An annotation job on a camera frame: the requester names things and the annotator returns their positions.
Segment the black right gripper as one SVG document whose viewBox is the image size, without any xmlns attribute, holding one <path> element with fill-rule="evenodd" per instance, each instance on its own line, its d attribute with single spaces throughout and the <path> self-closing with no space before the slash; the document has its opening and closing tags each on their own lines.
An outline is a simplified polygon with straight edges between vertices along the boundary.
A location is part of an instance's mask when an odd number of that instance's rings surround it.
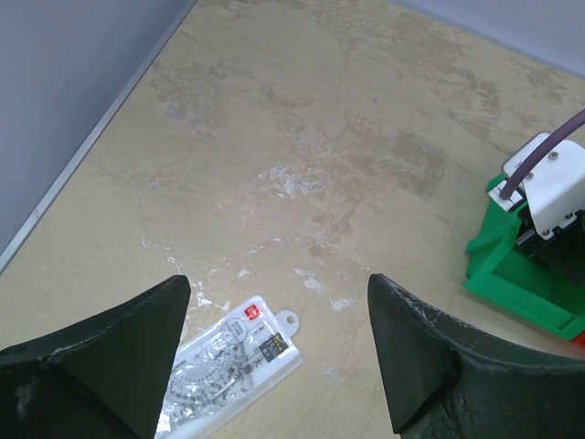
<svg viewBox="0 0 585 439">
<path fill-rule="evenodd" d="M 527 209 L 520 209 L 521 221 L 516 247 L 539 259 L 577 286 L 584 285 L 584 210 L 571 215 L 566 228 L 556 227 L 545 240 L 537 234 Z"/>
</svg>

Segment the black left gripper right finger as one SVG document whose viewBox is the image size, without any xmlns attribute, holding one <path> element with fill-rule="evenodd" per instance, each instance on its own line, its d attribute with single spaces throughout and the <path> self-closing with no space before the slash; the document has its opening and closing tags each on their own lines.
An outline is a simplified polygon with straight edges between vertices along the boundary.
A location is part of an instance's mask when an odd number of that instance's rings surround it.
<svg viewBox="0 0 585 439">
<path fill-rule="evenodd" d="M 367 305 L 394 434 L 583 437 L 582 360 L 488 334 L 383 274 L 370 276 Z"/>
</svg>

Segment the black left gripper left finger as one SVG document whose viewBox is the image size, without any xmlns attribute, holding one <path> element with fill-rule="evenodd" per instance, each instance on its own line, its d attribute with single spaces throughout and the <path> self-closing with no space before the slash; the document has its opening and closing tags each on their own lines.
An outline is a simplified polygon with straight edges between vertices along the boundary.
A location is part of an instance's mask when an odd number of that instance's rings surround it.
<svg viewBox="0 0 585 439">
<path fill-rule="evenodd" d="M 189 300 L 187 278 L 174 275 L 3 349 L 2 437 L 154 437 Z"/>
</svg>

